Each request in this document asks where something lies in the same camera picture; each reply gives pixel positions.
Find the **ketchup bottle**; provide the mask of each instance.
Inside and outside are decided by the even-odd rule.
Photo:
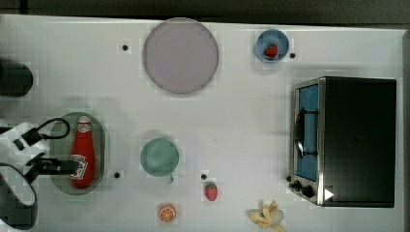
[[[96,154],[94,152],[91,118],[78,117],[78,130],[71,159],[78,162],[78,169],[71,175],[72,183],[79,189],[89,187],[96,175]]]

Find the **strawberry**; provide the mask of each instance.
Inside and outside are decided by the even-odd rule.
[[[218,197],[218,188],[214,183],[205,186],[205,196],[209,201],[215,201]]]
[[[274,58],[275,56],[278,55],[278,46],[276,44],[272,44],[272,45],[268,46],[268,48],[265,49],[264,54],[266,56]]]

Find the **orange slice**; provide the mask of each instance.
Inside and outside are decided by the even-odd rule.
[[[172,204],[166,204],[160,209],[160,219],[163,222],[170,222],[177,217],[177,211]]]

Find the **microwave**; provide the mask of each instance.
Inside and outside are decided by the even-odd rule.
[[[293,91],[292,192],[324,207],[392,208],[395,80],[324,76]]]

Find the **blue bowl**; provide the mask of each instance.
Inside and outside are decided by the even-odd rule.
[[[278,55],[273,58],[264,54],[266,48],[272,44],[276,44],[278,47]],[[281,60],[286,56],[288,50],[289,41],[287,40],[286,35],[276,29],[270,29],[260,34],[255,45],[256,56],[265,63],[275,63]]]

